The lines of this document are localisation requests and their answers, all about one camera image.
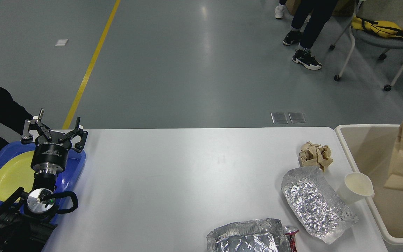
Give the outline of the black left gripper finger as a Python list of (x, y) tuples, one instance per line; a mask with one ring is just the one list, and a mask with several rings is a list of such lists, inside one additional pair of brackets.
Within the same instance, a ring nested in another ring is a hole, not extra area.
[[(78, 137), (79, 141), (72, 143), (74, 138)], [(85, 147), (88, 132), (80, 125), (80, 117), (77, 117), (75, 127), (72, 131), (62, 134), (60, 137), (60, 145), (66, 149), (72, 149), (77, 153), (81, 153)]]
[[(42, 123), (44, 109), (41, 108), (38, 116), (27, 119), (24, 122), (23, 132), (21, 134), (21, 143), (27, 145), (35, 142), (37, 145), (43, 145), (53, 140), (51, 129)], [(31, 131), (36, 131), (38, 136), (34, 140)]]

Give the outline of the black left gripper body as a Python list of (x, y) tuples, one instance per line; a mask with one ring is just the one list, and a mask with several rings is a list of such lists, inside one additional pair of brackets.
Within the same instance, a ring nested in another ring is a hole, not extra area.
[(59, 174), (66, 169), (68, 154), (69, 140), (63, 143), (36, 140), (31, 168), (37, 173), (49, 169)]

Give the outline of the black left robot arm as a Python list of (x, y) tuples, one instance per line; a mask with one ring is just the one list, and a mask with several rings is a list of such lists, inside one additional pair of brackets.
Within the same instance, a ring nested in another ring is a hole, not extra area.
[(57, 227), (57, 215), (77, 209), (77, 195), (57, 191), (57, 179), (66, 170), (69, 152), (81, 153), (88, 132), (77, 117), (69, 132), (42, 123), (44, 110), (26, 120), (22, 145), (34, 145), (30, 167), (34, 172), (30, 190), (19, 187), (0, 205), (0, 252), (40, 252)]

